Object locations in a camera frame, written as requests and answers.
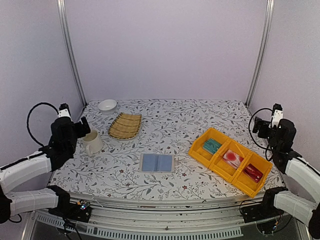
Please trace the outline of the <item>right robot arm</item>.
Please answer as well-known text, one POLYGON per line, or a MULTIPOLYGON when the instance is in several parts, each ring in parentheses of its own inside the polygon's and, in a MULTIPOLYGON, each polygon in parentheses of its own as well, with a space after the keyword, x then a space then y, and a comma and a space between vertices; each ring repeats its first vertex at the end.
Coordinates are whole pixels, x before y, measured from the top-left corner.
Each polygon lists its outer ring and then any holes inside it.
POLYGON ((265 191, 258 213, 269 218, 280 211, 287 212, 308 227, 314 239, 320 238, 320 172, 292 149, 296 128, 292 121, 280 119, 273 124, 259 117, 254 119, 252 132, 268 141, 272 161, 284 175, 295 180, 312 197, 312 201, 299 197, 285 187, 265 191))

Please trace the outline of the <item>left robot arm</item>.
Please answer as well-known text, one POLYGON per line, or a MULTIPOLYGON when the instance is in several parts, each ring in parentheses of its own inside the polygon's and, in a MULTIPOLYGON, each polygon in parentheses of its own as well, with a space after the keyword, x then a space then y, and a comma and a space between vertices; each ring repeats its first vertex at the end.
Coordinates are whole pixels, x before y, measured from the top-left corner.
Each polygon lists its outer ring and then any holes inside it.
POLYGON ((48 145, 33 154, 0 168, 0 222, 39 209, 51 209, 61 217, 70 217, 74 205, 70 194, 56 185, 40 190, 14 192, 14 188, 39 175, 54 172, 74 157, 78 139, 91 131, 85 117, 74 123, 70 117, 57 118, 51 124, 48 145))

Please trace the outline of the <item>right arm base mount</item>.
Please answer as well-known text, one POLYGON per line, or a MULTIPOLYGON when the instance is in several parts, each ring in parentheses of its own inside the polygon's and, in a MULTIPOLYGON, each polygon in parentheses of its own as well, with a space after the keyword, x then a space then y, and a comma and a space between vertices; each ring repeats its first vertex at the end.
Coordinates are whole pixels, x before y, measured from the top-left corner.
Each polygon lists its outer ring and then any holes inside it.
POLYGON ((285 222, 285 212, 277 208, 265 208, 262 201, 243 200, 239 213, 245 223, 255 222, 259 233, 268 237, 284 230, 292 221, 289 216, 285 222))

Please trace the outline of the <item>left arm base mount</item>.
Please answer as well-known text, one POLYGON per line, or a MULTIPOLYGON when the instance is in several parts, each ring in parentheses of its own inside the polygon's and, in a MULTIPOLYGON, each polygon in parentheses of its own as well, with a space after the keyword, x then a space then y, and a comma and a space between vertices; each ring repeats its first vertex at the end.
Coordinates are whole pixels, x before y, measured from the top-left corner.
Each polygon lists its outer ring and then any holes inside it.
POLYGON ((76 203, 69 202, 56 208, 49 208, 48 213, 67 220, 88 223, 92 207, 89 201, 81 199, 76 203))

